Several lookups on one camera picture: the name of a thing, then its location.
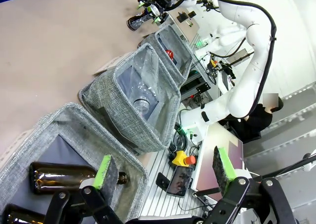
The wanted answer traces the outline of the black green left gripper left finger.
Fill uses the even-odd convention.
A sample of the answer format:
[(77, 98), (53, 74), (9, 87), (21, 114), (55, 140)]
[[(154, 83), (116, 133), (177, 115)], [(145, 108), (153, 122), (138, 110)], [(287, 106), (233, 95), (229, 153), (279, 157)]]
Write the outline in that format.
[(111, 208), (119, 172), (112, 155), (105, 155), (93, 181), (85, 181), (76, 191), (54, 193), (44, 217), (45, 224), (80, 224), (93, 217), (97, 224), (121, 224)]

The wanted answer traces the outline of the finger of the green-tipped right gripper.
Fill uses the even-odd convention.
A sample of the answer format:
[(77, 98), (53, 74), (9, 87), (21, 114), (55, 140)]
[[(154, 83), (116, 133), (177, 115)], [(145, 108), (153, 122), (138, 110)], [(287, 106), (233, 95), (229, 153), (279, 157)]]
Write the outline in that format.
[(167, 12), (163, 12), (160, 16), (154, 18), (152, 24), (161, 25), (163, 24), (169, 17), (169, 14)]
[(156, 6), (157, 0), (138, 0), (138, 8), (140, 7), (150, 7), (150, 6)]

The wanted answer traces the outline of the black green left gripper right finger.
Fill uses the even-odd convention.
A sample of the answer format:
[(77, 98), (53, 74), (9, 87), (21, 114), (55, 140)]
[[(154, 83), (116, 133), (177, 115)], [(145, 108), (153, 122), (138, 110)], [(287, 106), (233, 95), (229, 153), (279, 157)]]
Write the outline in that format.
[(224, 148), (214, 148), (213, 170), (222, 195), (206, 224), (232, 224), (242, 208), (253, 210), (262, 224), (295, 224), (292, 209), (275, 178), (260, 182), (237, 176)]

